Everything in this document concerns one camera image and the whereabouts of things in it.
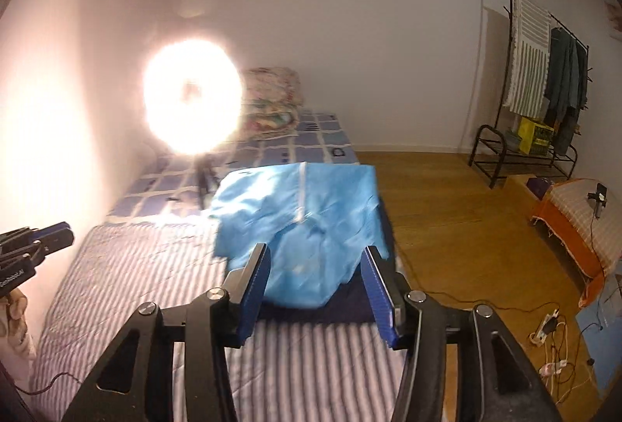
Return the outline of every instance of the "power strip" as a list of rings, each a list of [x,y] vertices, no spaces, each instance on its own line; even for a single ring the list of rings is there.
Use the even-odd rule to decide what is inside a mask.
[[[542,329],[549,320],[556,318],[558,315],[559,309],[556,309],[553,313],[547,313],[545,315],[545,317],[542,319],[542,322],[540,322],[538,330],[534,332],[534,334],[529,335],[529,339],[534,345],[541,347],[544,344],[547,335],[544,334],[544,331]]]

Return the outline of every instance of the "orange blanket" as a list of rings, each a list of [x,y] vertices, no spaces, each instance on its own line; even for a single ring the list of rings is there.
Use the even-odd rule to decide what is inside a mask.
[[[569,183],[572,183],[572,180],[557,185]],[[596,298],[605,286],[605,277],[603,276],[603,269],[598,256],[584,242],[584,239],[572,226],[568,218],[550,201],[548,192],[534,211],[533,218],[534,220],[542,220],[548,226],[549,230],[564,244],[568,254],[577,263],[579,269],[587,278],[590,278],[579,300],[579,307],[583,308],[596,301]]]

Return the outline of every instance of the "striped towel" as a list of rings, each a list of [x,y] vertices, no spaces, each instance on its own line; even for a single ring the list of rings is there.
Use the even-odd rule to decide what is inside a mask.
[[[586,245],[598,256],[605,276],[613,273],[622,257],[622,203],[613,192],[607,195],[607,206],[602,215],[594,220],[589,192],[594,192],[598,181],[573,180],[555,185],[545,199],[561,211],[576,229]]]
[[[540,118],[549,70],[549,12],[532,0],[514,0],[512,72],[505,103],[509,111]]]

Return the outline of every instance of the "metal screw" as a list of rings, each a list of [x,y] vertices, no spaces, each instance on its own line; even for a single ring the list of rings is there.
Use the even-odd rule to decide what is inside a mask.
[[[214,287],[207,291],[207,298],[213,301],[217,301],[225,297],[225,291],[220,287]]]
[[[148,301],[147,303],[142,303],[141,306],[138,307],[138,312],[141,315],[153,315],[153,312],[156,311],[156,303],[152,303]]]
[[[423,303],[425,301],[425,292],[410,291],[406,297],[415,303]]]
[[[480,317],[484,317],[485,319],[493,316],[493,309],[487,304],[480,304],[475,311],[477,311]]]

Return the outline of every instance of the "wooden floor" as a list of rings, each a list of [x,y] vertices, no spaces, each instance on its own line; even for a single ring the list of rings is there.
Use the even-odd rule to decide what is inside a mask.
[[[567,317],[568,360],[572,362],[579,339],[574,319],[579,290],[542,234],[515,211],[500,189],[490,190],[481,173],[468,167],[466,157],[461,155],[357,155],[362,164],[376,167],[379,191],[393,222],[396,241],[404,252],[402,257],[413,288],[417,285],[413,277],[416,273],[428,291],[448,292],[462,300],[487,299],[497,306],[523,309],[556,301],[561,314]],[[470,307],[445,296],[435,297],[447,306]],[[499,312],[536,368],[544,364],[544,351],[531,345],[528,335],[536,330],[547,310],[554,307],[532,313]],[[558,334],[559,343],[562,333]],[[581,340],[575,385],[589,377],[588,357]],[[446,409],[453,420],[455,351],[450,352],[449,359]],[[562,379],[570,372],[568,367]],[[560,385],[560,396],[569,385],[570,382]],[[558,407],[566,422],[586,422],[598,406],[596,389],[587,382],[574,389]]]

